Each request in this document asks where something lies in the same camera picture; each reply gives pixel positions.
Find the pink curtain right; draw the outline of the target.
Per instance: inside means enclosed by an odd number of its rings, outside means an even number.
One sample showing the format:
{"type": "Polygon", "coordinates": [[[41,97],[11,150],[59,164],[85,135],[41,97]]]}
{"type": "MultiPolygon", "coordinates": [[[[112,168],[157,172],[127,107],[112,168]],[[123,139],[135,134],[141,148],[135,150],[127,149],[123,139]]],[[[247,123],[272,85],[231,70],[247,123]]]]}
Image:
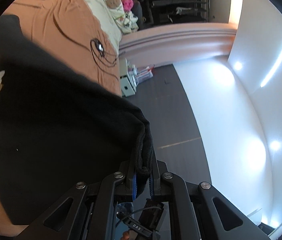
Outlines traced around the pink curtain right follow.
{"type": "Polygon", "coordinates": [[[124,35],[119,55],[136,67],[228,56],[237,29],[229,23],[162,25],[124,35]]]}

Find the black bear print t-shirt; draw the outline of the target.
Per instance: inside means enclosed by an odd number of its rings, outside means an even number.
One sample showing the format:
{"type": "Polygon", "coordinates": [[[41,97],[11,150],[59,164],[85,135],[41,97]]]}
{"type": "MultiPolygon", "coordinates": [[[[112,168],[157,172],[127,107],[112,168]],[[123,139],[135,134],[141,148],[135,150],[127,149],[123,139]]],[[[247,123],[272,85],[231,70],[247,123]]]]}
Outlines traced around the black bear print t-shirt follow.
{"type": "Polygon", "coordinates": [[[77,182],[96,183],[122,164],[151,171],[142,111],[29,41],[15,15],[0,17],[0,204],[29,225],[77,182]]]}

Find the brown bed sheet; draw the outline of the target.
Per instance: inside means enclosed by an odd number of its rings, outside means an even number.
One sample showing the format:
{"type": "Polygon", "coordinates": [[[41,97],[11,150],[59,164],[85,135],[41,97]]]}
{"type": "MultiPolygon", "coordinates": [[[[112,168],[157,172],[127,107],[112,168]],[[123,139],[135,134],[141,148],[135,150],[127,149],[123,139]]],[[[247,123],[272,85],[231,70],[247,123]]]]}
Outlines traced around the brown bed sheet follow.
{"type": "MultiPolygon", "coordinates": [[[[63,35],[66,33],[86,46],[90,39],[98,38],[110,53],[114,53],[99,21],[84,0],[16,0],[5,15],[18,17],[22,34],[29,41],[74,72],[118,96],[118,70],[109,75],[102,73],[87,49],[63,35]]],[[[0,236],[17,236],[27,226],[12,224],[0,204],[0,236]]]]}

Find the white patterned cloth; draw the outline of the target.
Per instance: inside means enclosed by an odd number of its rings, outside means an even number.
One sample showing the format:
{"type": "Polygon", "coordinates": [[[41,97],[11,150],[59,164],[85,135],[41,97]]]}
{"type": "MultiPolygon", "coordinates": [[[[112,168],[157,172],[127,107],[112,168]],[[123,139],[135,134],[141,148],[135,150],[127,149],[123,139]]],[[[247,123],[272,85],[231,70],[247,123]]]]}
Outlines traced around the white patterned cloth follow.
{"type": "Polygon", "coordinates": [[[118,20],[118,26],[124,35],[135,33],[139,29],[137,21],[138,17],[133,12],[125,12],[124,16],[118,20]]]}

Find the white bedside drawer cabinet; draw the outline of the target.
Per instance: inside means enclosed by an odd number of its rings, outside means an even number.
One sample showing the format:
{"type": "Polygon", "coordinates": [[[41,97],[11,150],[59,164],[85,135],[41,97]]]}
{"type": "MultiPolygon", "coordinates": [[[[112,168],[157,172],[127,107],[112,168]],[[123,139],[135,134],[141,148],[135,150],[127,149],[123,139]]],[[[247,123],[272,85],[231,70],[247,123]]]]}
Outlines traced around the white bedside drawer cabinet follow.
{"type": "Polygon", "coordinates": [[[119,60],[120,66],[120,86],[122,96],[128,97],[136,93],[137,82],[136,75],[137,69],[134,64],[130,64],[127,59],[119,60]]]}

